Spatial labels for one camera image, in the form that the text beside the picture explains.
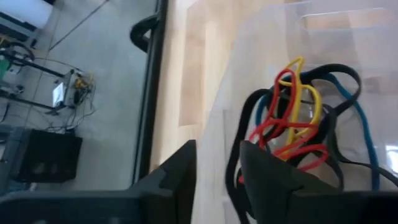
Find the black handle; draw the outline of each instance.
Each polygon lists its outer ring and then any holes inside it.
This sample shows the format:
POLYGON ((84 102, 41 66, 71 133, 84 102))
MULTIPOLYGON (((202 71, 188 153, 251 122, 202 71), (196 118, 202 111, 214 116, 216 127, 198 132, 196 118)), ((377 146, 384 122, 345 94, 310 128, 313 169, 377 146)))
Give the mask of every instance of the black handle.
POLYGON ((158 13, 149 16, 135 24, 130 32, 131 42, 144 52, 148 51, 149 38, 145 36, 148 30, 154 28, 158 22, 158 13))

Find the clear plastic container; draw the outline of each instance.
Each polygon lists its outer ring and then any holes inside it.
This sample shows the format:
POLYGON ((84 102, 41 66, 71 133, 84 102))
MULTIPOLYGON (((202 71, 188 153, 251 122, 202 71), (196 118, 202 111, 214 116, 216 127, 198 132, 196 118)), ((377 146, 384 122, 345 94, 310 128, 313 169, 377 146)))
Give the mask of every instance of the clear plastic container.
MULTIPOLYGON (((254 90, 272 86, 280 70, 303 56, 304 71, 326 63, 343 63, 361 75, 363 91, 359 104, 368 117, 379 165, 396 175, 397 16, 398 1, 390 0, 319 0, 273 6, 257 12, 239 30, 201 139, 198 160, 212 159, 221 163, 217 167, 225 167, 246 98, 254 90)), ((348 91, 353 93, 357 89, 352 78, 335 75, 348 91)), ((344 100, 331 84, 319 81, 315 86, 321 90, 324 103, 335 106, 344 100)), ((336 132, 340 151, 348 159, 369 162, 361 120, 353 108, 339 116, 336 132)), ((198 183, 208 187, 214 184, 219 190, 213 195, 214 206, 223 206, 227 223, 238 223, 225 191, 224 172, 211 172, 201 166, 205 165, 199 162, 198 183)), ((369 169, 350 165, 341 165, 341 168, 345 174, 345 190, 371 189, 369 169)), ((312 172, 337 185, 337 178, 329 167, 320 166, 312 172)), ((396 188, 381 177, 381 190, 396 188)))

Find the black frame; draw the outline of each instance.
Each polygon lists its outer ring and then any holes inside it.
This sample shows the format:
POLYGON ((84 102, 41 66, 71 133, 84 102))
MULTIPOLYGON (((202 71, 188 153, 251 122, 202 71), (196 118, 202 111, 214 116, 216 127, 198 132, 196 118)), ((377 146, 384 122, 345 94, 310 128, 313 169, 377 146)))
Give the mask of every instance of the black frame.
POLYGON ((146 176, 150 168, 168 5, 169 0, 158 0, 155 14, 134 25, 130 33, 131 42, 148 54, 134 157, 133 184, 146 176), (147 38, 144 34, 149 30, 150 38, 147 38))

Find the tiled floor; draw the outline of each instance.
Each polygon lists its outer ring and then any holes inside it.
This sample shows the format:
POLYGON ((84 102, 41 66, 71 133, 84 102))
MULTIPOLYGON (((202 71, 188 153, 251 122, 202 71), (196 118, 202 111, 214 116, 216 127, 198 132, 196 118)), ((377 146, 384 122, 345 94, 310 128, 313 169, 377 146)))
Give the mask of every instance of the tiled floor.
MULTIPOLYGON (((154 8, 155 0, 58 0, 55 4, 37 43, 36 57, 59 60, 93 72, 96 81, 93 100, 96 111, 77 129, 77 135, 83 138, 78 174, 75 180, 62 184, 62 189, 111 190, 130 186, 146 54, 133 46, 129 32, 134 23, 151 15, 154 8), (100 5, 90 18, 48 52, 100 5)), ((69 70, 55 62, 41 59, 35 62, 61 73, 69 70)), ((54 77, 29 68, 23 69, 21 77, 24 98, 51 105, 54 77)), ((71 113, 65 110, 53 117, 40 111, 13 103, 4 123, 43 129, 49 122, 60 125, 71 113)))

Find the white cylinder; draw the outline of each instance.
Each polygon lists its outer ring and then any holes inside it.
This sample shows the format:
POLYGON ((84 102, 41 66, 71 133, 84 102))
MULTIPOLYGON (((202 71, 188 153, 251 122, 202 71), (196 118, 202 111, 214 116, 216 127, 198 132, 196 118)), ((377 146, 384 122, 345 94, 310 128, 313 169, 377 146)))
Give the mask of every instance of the white cylinder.
POLYGON ((46 25, 52 5, 43 0, 0 0, 0 11, 39 29, 46 25))

